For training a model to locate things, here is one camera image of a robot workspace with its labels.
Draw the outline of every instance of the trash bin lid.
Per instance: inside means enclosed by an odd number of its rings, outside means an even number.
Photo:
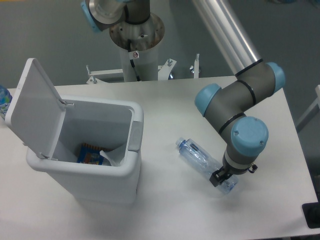
[[[6,125],[38,158],[50,159],[65,114],[65,104],[39,61],[29,58],[6,113]]]

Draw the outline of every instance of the bottle cap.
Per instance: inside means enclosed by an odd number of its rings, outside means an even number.
[[[185,139],[183,137],[180,137],[176,142],[175,144],[180,147],[180,144],[184,141]]]

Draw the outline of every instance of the clear plastic bottle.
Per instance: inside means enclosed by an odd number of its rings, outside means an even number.
[[[5,119],[12,96],[8,89],[0,85],[0,116]]]
[[[180,137],[175,144],[179,147],[179,153],[184,156],[187,162],[207,180],[210,179],[213,172],[222,167],[217,160],[211,157],[209,153],[207,153],[192,139],[185,140]],[[238,178],[235,175],[232,175],[216,188],[224,194],[228,194],[237,183]]]

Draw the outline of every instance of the white table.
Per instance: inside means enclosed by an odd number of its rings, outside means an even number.
[[[184,137],[222,159],[226,144],[194,99],[210,83],[225,87],[234,80],[57,87],[60,94],[142,105],[142,165],[132,206],[75,199],[49,175],[27,165],[27,148],[1,121],[0,239],[248,240],[320,233],[304,219],[302,204],[317,198],[282,90],[246,112],[266,123],[269,141],[255,162],[256,173],[240,175],[229,195],[222,197],[179,155],[175,142]]]

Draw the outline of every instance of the white trash bin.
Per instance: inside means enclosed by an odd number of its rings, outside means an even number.
[[[144,112],[132,101],[60,96],[35,58],[27,60],[5,117],[28,146],[26,160],[76,198],[132,203],[141,165]],[[119,166],[77,163],[82,143],[116,149]]]

